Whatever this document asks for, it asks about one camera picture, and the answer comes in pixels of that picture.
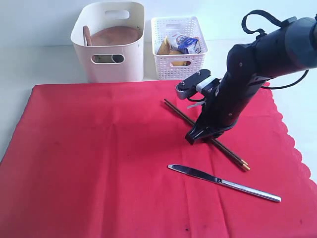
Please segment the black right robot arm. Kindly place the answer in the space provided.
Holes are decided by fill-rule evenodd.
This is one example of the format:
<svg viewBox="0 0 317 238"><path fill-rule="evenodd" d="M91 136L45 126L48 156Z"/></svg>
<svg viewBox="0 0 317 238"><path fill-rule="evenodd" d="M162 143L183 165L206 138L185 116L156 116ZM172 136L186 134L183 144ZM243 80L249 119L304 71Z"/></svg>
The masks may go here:
<svg viewBox="0 0 317 238"><path fill-rule="evenodd" d="M278 30L250 44L236 44L227 55L222 79L201 69L190 76L191 88L204 96L202 112L186 140L219 137L231 129L251 98L273 78L317 66L317 20L289 18Z"/></svg>

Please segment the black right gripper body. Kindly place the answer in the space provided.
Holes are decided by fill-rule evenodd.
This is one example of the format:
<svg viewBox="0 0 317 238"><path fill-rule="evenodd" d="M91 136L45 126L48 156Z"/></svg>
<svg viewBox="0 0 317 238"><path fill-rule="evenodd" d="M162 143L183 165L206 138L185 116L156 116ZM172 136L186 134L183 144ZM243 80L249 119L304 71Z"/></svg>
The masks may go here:
<svg viewBox="0 0 317 238"><path fill-rule="evenodd" d="M197 125L202 128L231 127L262 85L263 80L253 75L226 74L217 89L207 96Z"/></svg>

